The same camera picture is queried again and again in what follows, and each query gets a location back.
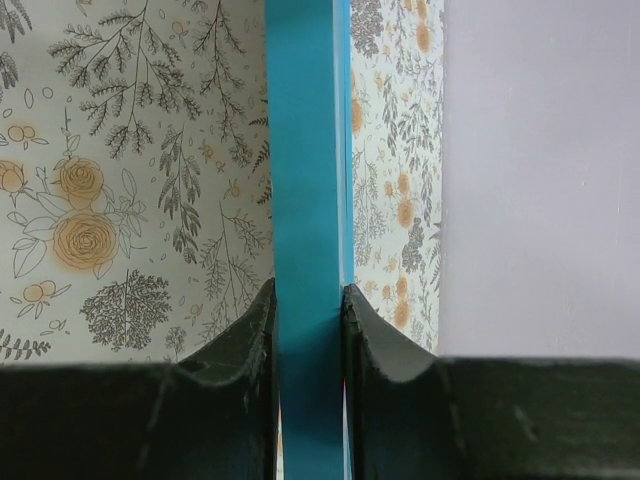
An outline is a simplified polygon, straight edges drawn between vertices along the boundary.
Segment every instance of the orange rose illustration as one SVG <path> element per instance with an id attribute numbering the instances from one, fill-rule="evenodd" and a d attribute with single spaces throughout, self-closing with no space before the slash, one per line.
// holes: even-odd
<path id="1" fill-rule="evenodd" d="M 73 208 L 84 210 L 102 191 L 104 177 L 97 163 L 73 157 L 60 169 L 60 186 Z"/>
<path id="2" fill-rule="evenodd" d="M 103 265 L 118 253 L 116 230 L 104 215 L 78 213 L 56 227 L 53 251 L 79 270 Z"/>
<path id="3" fill-rule="evenodd" d="M 0 190 L 16 193 L 24 187 L 22 168 L 13 162 L 0 161 Z"/>

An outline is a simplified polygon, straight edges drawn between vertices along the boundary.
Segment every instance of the floral patterned paper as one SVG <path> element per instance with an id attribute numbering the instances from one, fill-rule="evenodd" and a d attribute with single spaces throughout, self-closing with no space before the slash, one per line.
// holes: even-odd
<path id="1" fill-rule="evenodd" d="M 351 0 L 356 282 L 438 342 L 444 0 Z"/>
<path id="2" fill-rule="evenodd" d="M 273 274 L 264 3 L 0 0 L 0 362 L 178 361 Z"/>

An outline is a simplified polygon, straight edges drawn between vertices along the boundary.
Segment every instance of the teal paper strip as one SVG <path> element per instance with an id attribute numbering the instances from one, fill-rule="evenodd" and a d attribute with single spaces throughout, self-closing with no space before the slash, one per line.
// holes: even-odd
<path id="1" fill-rule="evenodd" d="M 345 96 L 336 88 L 344 84 L 342 43 L 336 48 L 345 34 L 336 37 L 336 28 L 344 28 L 336 23 L 339 11 L 332 0 L 266 5 L 287 480 L 344 476 L 338 315 L 342 283 L 353 272 L 353 237 L 346 225 L 352 199 L 347 201 Z"/>

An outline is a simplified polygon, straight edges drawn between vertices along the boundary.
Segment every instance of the white wall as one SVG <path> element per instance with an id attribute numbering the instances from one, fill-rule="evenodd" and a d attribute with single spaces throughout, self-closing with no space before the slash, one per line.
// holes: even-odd
<path id="1" fill-rule="evenodd" d="M 640 3 L 451 0 L 440 352 L 640 354 Z"/>

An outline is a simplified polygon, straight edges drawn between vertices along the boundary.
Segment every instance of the leaf illustration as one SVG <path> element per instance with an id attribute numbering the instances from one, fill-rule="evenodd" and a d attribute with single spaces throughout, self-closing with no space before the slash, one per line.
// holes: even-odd
<path id="1" fill-rule="evenodd" d="M 21 238 L 13 244 L 12 250 L 26 250 L 28 248 L 32 248 L 34 243 L 37 241 L 38 240 L 35 238 Z"/>
<path id="2" fill-rule="evenodd" d="M 138 237 L 142 236 L 142 225 L 140 220 L 135 215 L 127 215 L 127 224 L 131 227 L 131 230 L 135 232 Z"/>
<path id="3" fill-rule="evenodd" d="M 29 360 L 34 353 L 39 357 L 47 353 L 50 348 L 51 345 L 48 342 L 23 341 L 21 338 L 16 338 L 12 344 L 11 335 L 5 335 L 4 328 L 0 329 L 0 352 L 4 350 L 5 360 L 8 360 L 12 355 L 13 360 L 20 360 L 23 355 L 24 360 Z"/>
<path id="4" fill-rule="evenodd" d="M 18 225 L 22 225 L 23 227 L 27 224 L 27 219 L 24 218 L 19 212 L 11 212 L 7 215 L 7 218 L 11 220 L 13 223 L 17 223 Z"/>
<path id="5" fill-rule="evenodd" d="M 126 168 L 122 170 L 122 185 L 124 185 L 124 189 L 131 196 L 131 198 L 136 197 L 136 194 L 138 193 L 136 180 L 133 178 L 131 172 Z"/>
<path id="6" fill-rule="evenodd" d="M 27 313 L 33 310 L 33 307 L 35 307 L 33 303 L 30 303 L 29 305 L 24 307 L 22 310 L 20 310 L 20 313 L 18 313 L 18 318 L 24 317 Z"/>
<path id="7" fill-rule="evenodd" d="M 50 193 L 38 193 L 37 198 L 40 205 L 42 205 L 42 208 L 54 217 L 61 217 L 65 213 L 73 210 L 69 200 L 57 195 L 51 195 Z"/>
<path id="8" fill-rule="evenodd" d="M 124 227 L 124 225 L 120 226 L 120 232 L 122 233 L 122 227 Z M 122 249 L 122 252 L 125 254 L 125 256 L 127 258 L 131 257 L 131 235 L 120 235 L 120 238 L 118 239 L 118 244 L 120 245 L 120 248 Z"/>
<path id="9" fill-rule="evenodd" d="M 67 151 L 69 152 L 69 154 L 73 154 L 73 152 L 75 152 L 78 149 L 79 145 L 80 145 L 80 135 L 74 135 L 73 137 L 69 138 L 69 147 L 67 148 Z"/>
<path id="10" fill-rule="evenodd" d="M 53 167 L 53 170 L 60 170 L 62 167 L 64 167 L 67 162 L 69 161 L 68 158 L 63 158 L 62 160 L 58 160 L 58 163 L 56 163 L 56 166 Z"/>
<path id="11" fill-rule="evenodd" d="M 168 285 L 162 278 L 134 270 L 121 283 L 103 287 L 85 300 L 80 313 L 86 317 L 93 342 L 109 345 L 115 352 L 149 345 L 151 330 L 169 320 Z"/>
<path id="12" fill-rule="evenodd" d="M 37 238 L 43 242 L 53 240 L 53 226 L 55 220 L 50 217 L 37 217 L 31 220 L 25 227 L 22 233 L 29 235 L 30 237 Z"/>
<path id="13" fill-rule="evenodd" d="M 14 277 L 20 278 L 31 272 L 34 268 L 40 265 L 40 262 L 46 253 L 47 244 L 41 241 L 34 243 L 31 248 L 16 250 L 16 254 L 13 257 Z"/>
<path id="14" fill-rule="evenodd" d="M 102 265 L 96 265 L 93 267 L 93 274 L 96 276 L 98 280 L 100 280 L 102 277 L 106 275 L 106 273 L 109 270 L 111 270 L 112 266 L 113 266 L 113 260 L 109 260 L 108 262 L 103 263 Z"/>
<path id="15" fill-rule="evenodd" d="M 59 297 L 60 295 L 62 295 L 63 293 L 65 293 L 67 290 L 69 290 L 71 288 L 71 285 L 66 285 L 62 288 L 58 288 L 55 293 L 53 295 L 51 295 L 51 298 L 56 298 Z"/>

